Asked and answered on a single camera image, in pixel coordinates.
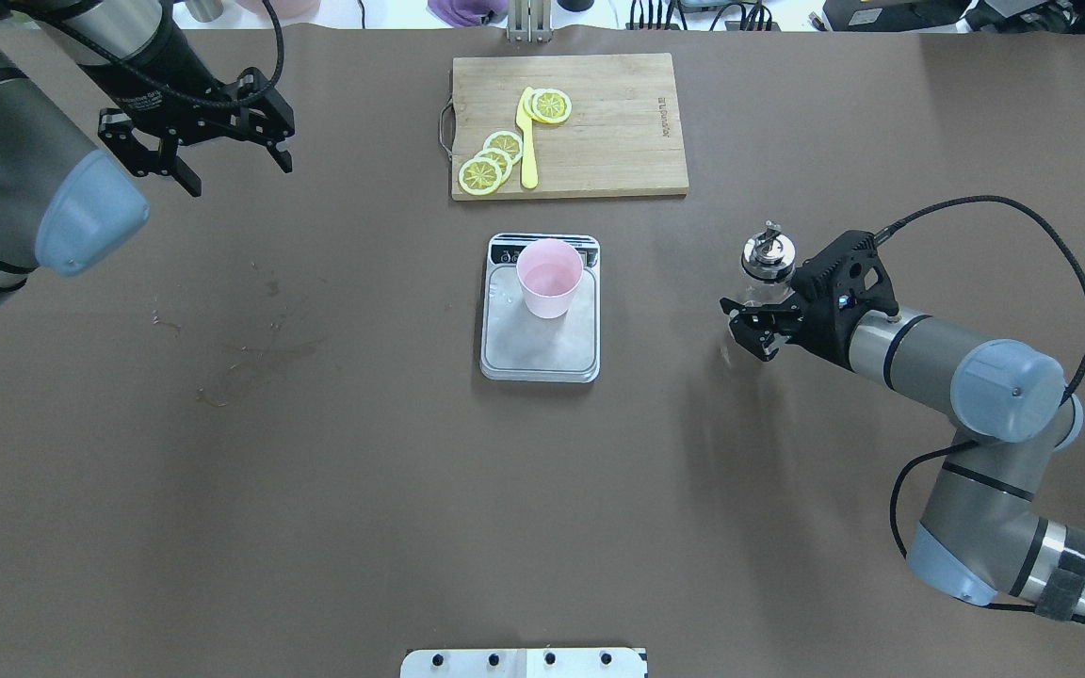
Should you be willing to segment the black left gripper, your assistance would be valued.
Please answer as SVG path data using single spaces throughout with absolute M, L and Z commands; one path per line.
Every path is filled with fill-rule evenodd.
M 248 68 L 233 84 L 206 89 L 202 98 L 225 107 L 154 90 L 135 95 L 132 103 L 100 110 L 95 135 L 128 172 L 169 177 L 193 199 L 202 196 L 202 179 L 178 153 L 217 138 L 261 146 L 281 171 L 293 171 L 289 139 L 296 135 L 296 120 L 275 81 Z

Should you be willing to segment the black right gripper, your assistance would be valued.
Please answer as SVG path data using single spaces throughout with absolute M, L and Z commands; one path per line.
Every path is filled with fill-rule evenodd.
M 786 344 L 797 345 L 832 364 L 848 368 L 850 344 L 861 318 L 869 312 L 899 314 L 893 284 L 880 261 L 875 234 L 850 229 L 818 254 L 796 263 L 793 300 L 797 323 Z M 722 297 L 723 314 L 761 314 L 768 304 Z M 757 315 L 733 315 L 729 333 L 762 362 L 771 361 L 781 347 L 781 334 Z

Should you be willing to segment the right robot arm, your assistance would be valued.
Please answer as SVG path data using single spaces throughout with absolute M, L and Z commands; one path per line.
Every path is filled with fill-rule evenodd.
M 769 361 L 797 345 L 947 417 L 955 426 L 905 562 L 921 583 L 963 604 L 1085 626 L 1085 529 L 1034 510 L 1055 452 L 1075 442 L 1082 405 L 1062 366 L 899 305 L 878 239 L 837 236 L 797 263 L 778 223 L 749 236 L 744 298 L 723 298 L 729 333 Z

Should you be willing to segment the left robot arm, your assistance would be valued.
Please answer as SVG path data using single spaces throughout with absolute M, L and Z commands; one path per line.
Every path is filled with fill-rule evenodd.
M 79 276 L 133 236 L 150 214 L 137 177 L 200 196 L 184 148 L 229 138 L 292 170 L 296 121 L 277 76 L 216 78 L 173 1 L 0 1 L 0 24 L 16 14 L 39 23 L 111 106 L 85 135 L 0 51 L 0 305 L 39 267 Z

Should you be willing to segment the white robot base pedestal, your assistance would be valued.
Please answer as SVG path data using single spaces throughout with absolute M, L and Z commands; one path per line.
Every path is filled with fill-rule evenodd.
M 418 649 L 400 677 L 649 677 L 644 649 L 520 647 Z

